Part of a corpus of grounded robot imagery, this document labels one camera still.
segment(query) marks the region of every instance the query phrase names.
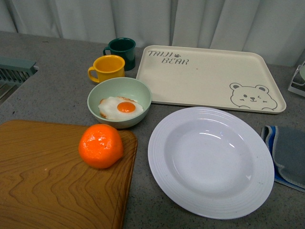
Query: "blue towel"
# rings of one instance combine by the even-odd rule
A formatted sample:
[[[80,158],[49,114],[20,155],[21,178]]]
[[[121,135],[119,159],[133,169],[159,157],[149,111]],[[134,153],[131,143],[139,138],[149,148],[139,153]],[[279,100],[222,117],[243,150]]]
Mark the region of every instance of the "blue towel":
[[[305,132],[266,125],[261,137],[273,159],[274,180],[305,192]]]

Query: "mandarin orange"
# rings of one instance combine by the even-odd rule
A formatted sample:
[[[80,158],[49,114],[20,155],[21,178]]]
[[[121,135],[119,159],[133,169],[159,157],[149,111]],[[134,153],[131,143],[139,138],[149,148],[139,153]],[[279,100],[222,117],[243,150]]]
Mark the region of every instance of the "mandarin orange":
[[[94,168],[108,168],[123,156],[123,143],[119,131],[106,124],[90,126],[82,135],[79,154]]]

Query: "wooden cutting board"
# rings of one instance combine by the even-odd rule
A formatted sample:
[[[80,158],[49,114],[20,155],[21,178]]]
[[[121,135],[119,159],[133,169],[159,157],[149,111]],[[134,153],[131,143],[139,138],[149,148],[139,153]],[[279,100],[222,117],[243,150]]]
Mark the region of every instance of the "wooden cutting board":
[[[23,120],[0,125],[0,228],[122,228],[137,138],[120,130],[124,156],[94,169],[78,153],[87,128]]]

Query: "mug handle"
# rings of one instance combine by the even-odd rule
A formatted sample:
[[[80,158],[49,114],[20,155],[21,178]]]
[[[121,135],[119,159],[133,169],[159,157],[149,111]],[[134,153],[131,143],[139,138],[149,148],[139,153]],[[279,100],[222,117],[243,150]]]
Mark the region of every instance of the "mug handle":
[[[93,82],[96,82],[96,83],[99,83],[99,80],[97,78],[95,78],[93,75],[91,75],[91,72],[92,71],[95,71],[95,69],[93,67],[90,67],[88,69],[88,76],[89,78],[93,81]]]
[[[109,48],[109,47],[104,48],[104,50],[103,50],[104,56],[107,55],[107,54],[106,54],[106,50],[109,50],[109,51],[110,51],[110,48]]]

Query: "light green bowl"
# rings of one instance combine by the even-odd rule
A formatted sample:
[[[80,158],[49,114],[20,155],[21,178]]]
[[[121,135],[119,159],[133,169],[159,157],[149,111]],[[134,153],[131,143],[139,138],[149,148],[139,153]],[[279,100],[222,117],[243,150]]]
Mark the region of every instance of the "light green bowl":
[[[143,112],[136,117],[122,121],[103,118],[98,106],[102,99],[110,96],[121,96],[137,101],[143,107]],[[151,90],[141,81],[128,77],[113,78],[99,83],[91,90],[87,99],[88,108],[94,117],[100,123],[111,125],[116,129],[128,128],[139,123],[146,116],[151,103]]]

